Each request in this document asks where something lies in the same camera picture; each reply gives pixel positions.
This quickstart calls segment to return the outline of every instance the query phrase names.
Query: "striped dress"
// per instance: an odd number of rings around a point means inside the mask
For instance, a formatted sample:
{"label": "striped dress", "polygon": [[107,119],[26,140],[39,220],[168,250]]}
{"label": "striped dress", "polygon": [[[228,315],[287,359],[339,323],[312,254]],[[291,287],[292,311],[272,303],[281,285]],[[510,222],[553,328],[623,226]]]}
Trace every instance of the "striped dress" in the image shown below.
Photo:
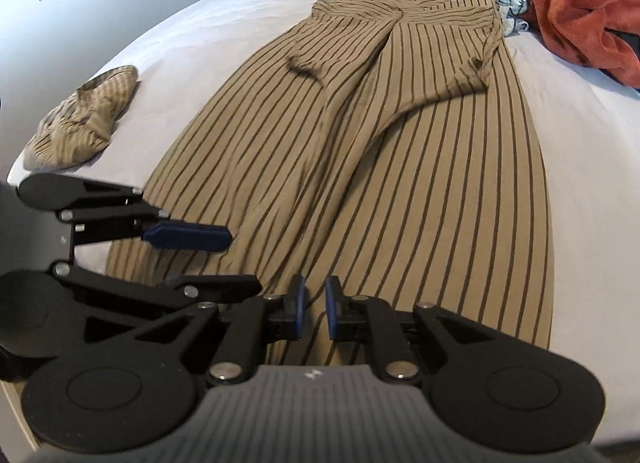
{"label": "striped dress", "polygon": [[435,302],[546,346],[545,172],[492,0],[318,0],[184,130],[145,197],[226,224],[225,253],[115,243],[108,273],[254,273],[311,291],[303,340],[271,363],[358,361],[328,338],[322,283],[410,310]]}

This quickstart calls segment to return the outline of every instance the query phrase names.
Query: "orange blanket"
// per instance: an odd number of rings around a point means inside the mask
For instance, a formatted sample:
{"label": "orange blanket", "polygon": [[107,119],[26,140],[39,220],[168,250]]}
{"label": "orange blanket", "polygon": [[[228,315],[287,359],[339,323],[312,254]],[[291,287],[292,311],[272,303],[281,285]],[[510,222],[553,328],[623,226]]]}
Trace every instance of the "orange blanket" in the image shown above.
{"label": "orange blanket", "polygon": [[640,88],[640,60],[607,29],[640,34],[640,0],[530,0],[523,16],[556,55]]}

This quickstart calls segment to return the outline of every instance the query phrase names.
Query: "metal screw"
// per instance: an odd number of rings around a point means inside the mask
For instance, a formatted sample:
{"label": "metal screw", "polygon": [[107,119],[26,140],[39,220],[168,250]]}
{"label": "metal screw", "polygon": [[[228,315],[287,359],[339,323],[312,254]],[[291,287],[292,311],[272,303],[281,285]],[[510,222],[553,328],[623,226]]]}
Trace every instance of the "metal screw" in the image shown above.
{"label": "metal screw", "polygon": [[187,297],[191,297],[192,299],[195,299],[200,294],[200,292],[198,291],[198,288],[191,285],[185,286],[182,291]]}
{"label": "metal screw", "polygon": [[53,267],[53,271],[56,272],[56,275],[59,277],[66,277],[71,272],[71,268],[67,263],[57,263]]}
{"label": "metal screw", "polygon": [[391,362],[386,366],[386,373],[390,377],[394,377],[396,380],[412,379],[418,374],[418,366],[412,362],[400,360],[397,362]]}
{"label": "metal screw", "polygon": [[242,374],[242,367],[233,362],[222,362],[209,367],[209,374],[216,380],[233,380]]}
{"label": "metal screw", "polygon": [[62,210],[60,212],[60,219],[62,221],[71,221],[74,218],[74,213],[71,210]]}

